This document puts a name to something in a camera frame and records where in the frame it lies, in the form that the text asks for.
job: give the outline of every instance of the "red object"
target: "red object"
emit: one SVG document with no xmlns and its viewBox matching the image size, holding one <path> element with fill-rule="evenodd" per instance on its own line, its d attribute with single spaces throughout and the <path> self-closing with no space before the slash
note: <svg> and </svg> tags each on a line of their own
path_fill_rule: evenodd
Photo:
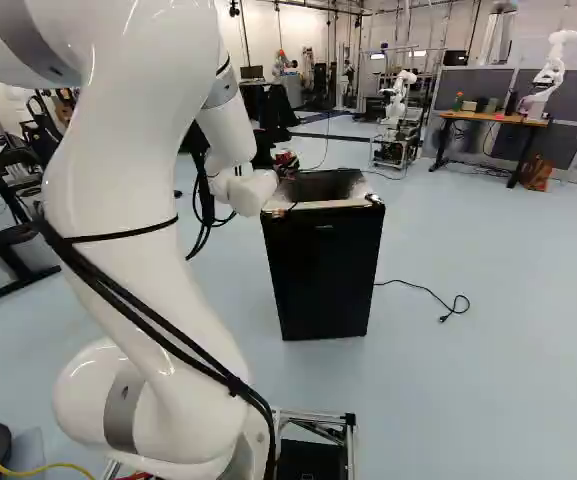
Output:
<svg viewBox="0 0 577 480">
<path fill-rule="evenodd" d="M 139 473 L 133 473 L 132 475 L 129 475 L 127 477 L 118 478 L 117 480 L 148 480 L 149 478 L 152 478 L 151 474 L 147 472 L 139 472 Z"/>
</svg>

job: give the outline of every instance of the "table leg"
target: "table leg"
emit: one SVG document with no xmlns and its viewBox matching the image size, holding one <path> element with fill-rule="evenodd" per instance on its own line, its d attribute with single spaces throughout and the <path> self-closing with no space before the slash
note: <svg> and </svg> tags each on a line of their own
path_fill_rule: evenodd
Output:
<svg viewBox="0 0 577 480">
<path fill-rule="evenodd" d="M 521 175 L 521 171 L 523 170 L 526 162 L 528 162 L 528 152 L 530 151 L 530 147 L 532 146 L 532 141 L 535 137 L 536 132 L 537 132 L 536 128 L 530 127 L 528 140 L 526 140 L 526 144 L 524 145 L 524 148 L 521 151 L 521 157 L 519 157 L 519 161 L 517 162 L 517 168 L 515 168 L 515 171 L 512 172 L 512 175 L 508 179 L 506 188 L 515 188 L 515 185 L 517 185 L 517 182 L 519 181 L 519 176 Z"/>
<path fill-rule="evenodd" d="M 446 118 L 444 119 L 444 126 L 439 132 L 439 148 L 437 149 L 437 158 L 435 158 L 435 163 L 428 169 L 429 172 L 434 172 L 435 170 L 446 165 L 449 160 L 444 158 L 444 151 L 446 150 L 446 145 L 448 144 L 448 137 L 450 136 L 450 127 L 453 124 L 454 119 Z"/>
</svg>

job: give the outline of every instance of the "wooden desk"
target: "wooden desk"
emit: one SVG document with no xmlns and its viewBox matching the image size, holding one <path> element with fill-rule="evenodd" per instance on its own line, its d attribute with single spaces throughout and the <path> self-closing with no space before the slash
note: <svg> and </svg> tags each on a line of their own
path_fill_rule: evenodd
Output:
<svg viewBox="0 0 577 480">
<path fill-rule="evenodd" d="M 515 188 L 517 181 L 519 180 L 519 174 L 528 161 L 528 151 L 532 145 L 535 133 L 540 128 L 547 128 L 550 125 L 550 120 L 530 120 L 522 115 L 503 115 L 494 113 L 475 113 L 475 112 L 442 112 L 439 114 L 441 118 L 444 119 L 444 125 L 439 132 L 439 148 L 437 149 L 437 158 L 435 163 L 430 167 L 428 171 L 434 172 L 435 170 L 443 167 L 444 165 L 451 162 L 449 158 L 444 157 L 444 151 L 448 144 L 448 139 L 450 137 L 450 127 L 457 120 L 465 120 L 471 122 L 496 122 L 503 123 L 506 125 L 523 125 L 530 129 L 530 135 L 526 141 L 524 148 L 521 152 L 521 157 L 519 162 L 517 162 L 517 168 L 511 174 L 508 184 L 508 188 Z"/>
</svg>

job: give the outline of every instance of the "power cord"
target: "power cord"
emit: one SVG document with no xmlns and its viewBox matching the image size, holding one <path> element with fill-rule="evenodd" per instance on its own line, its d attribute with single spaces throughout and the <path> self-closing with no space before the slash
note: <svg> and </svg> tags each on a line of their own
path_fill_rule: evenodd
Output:
<svg viewBox="0 0 577 480">
<path fill-rule="evenodd" d="M 450 318 L 450 316 L 452 314 L 462 315 L 462 314 L 466 313 L 468 310 L 470 310 L 470 300 L 465 295 L 461 295 L 461 294 L 456 295 L 452 301 L 452 307 L 450 307 L 450 306 L 448 306 L 448 304 L 446 304 L 446 302 L 444 302 L 441 298 L 439 298 L 437 295 L 435 295 L 435 292 L 430 290 L 428 287 L 424 287 L 423 285 L 415 285 L 414 283 L 406 282 L 404 280 L 388 280 L 386 282 L 375 282 L 375 286 L 376 287 L 383 287 L 386 285 L 390 285 L 391 283 L 401 283 L 402 285 L 406 285 L 408 287 L 413 287 L 413 288 L 418 288 L 420 290 L 425 290 L 430 295 L 432 295 L 438 302 L 440 302 L 444 307 L 446 307 L 446 310 L 448 310 L 448 314 L 442 315 L 441 317 L 439 317 L 439 323 L 444 323 L 446 320 L 448 320 Z M 465 308 L 457 309 L 457 302 L 459 301 L 459 299 L 462 299 L 466 302 Z"/>
<path fill-rule="evenodd" d="M 44 465 L 43 467 L 36 468 L 34 470 L 29 470 L 27 472 L 14 472 L 12 470 L 8 470 L 0 463 L 0 473 L 2 475 L 6 475 L 7 477 L 16 477 L 16 478 L 25 478 L 25 477 L 34 477 L 35 475 L 39 475 L 40 473 L 45 472 L 46 470 L 51 470 L 53 468 L 69 468 L 71 470 L 76 470 L 81 473 L 84 477 L 88 480 L 95 480 L 95 477 L 83 467 L 79 465 L 74 465 L 72 463 L 52 463 L 50 465 Z"/>
<path fill-rule="evenodd" d="M 380 177 L 387 178 L 388 180 L 403 180 L 404 178 L 406 178 L 405 176 L 391 177 L 389 175 L 386 175 L 385 173 L 377 172 L 376 170 L 361 170 L 361 173 L 370 173 L 372 175 L 379 175 Z"/>
<path fill-rule="evenodd" d="M 313 170 L 317 170 L 318 168 L 320 168 L 324 164 L 324 162 L 326 161 L 326 157 L 328 156 L 328 135 L 330 134 L 330 110 L 328 110 L 326 114 L 328 115 L 328 120 L 326 120 L 326 146 L 324 147 L 324 158 L 321 159 L 321 162 L 319 162 L 316 167 L 305 168 L 303 170 L 305 172 L 311 172 Z"/>
</svg>

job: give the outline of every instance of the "metal frame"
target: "metal frame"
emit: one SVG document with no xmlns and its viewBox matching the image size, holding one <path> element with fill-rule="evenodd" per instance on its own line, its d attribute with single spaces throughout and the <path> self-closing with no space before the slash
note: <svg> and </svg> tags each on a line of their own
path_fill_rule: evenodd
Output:
<svg viewBox="0 0 577 480">
<path fill-rule="evenodd" d="M 309 432 L 319 435 L 328 441 L 346 449 L 346 480 L 356 480 L 357 465 L 355 451 L 357 447 L 357 424 L 355 415 L 352 413 L 329 413 L 306 410 L 273 409 L 275 423 L 275 436 L 277 438 L 277 455 L 281 451 L 281 434 L 289 425 L 297 425 Z M 343 427 L 344 438 L 340 439 L 331 435 L 327 428 Z M 121 463 L 111 460 L 106 465 L 101 480 L 115 480 L 121 470 Z"/>
</svg>

